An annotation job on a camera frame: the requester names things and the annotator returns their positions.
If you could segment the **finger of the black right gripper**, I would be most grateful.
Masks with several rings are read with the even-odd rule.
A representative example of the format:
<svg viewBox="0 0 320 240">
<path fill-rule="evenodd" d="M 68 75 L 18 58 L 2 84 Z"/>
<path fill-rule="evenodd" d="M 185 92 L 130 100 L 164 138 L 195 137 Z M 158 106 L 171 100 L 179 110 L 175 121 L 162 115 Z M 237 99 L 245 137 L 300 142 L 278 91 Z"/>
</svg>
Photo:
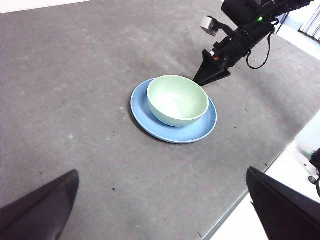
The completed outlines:
<svg viewBox="0 0 320 240">
<path fill-rule="evenodd" d="M 231 76 L 231 73 L 227 69 L 218 69 L 202 65 L 196 73 L 193 81 L 203 87 L 229 76 Z"/>
<path fill-rule="evenodd" d="M 213 56 L 207 51 L 207 50 L 203 50 L 202 51 L 202 63 L 200 65 L 201 66 L 205 66 L 205 67 L 214 67 L 214 68 L 217 68 L 217 69 L 221 69 L 216 61 L 214 60 Z"/>
</svg>

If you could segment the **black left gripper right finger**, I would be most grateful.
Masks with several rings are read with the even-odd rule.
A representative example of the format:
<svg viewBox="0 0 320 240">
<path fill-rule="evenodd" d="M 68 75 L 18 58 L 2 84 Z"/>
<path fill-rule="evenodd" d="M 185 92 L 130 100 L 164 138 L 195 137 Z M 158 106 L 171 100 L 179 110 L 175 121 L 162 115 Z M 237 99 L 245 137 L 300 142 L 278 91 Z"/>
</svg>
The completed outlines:
<svg viewBox="0 0 320 240">
<path fill-rule="evenodd" d="M 254 167 L 246 172 L 252 205 L 269 240 L 318 240 L 320 204 Z"/>
</svg>

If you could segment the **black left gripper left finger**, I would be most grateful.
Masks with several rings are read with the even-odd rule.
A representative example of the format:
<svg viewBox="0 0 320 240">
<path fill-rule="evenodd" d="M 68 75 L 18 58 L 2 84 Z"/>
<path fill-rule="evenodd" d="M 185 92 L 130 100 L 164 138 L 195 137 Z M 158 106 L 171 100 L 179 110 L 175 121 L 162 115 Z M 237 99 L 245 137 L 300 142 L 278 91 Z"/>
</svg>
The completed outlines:
<svg viewBox="0 0 320 240">
<path fill-rule="evenodd" d="M 2 240 L 59 240 L 80 185 L 75 169 L 0 209 Z"/>
</svg>

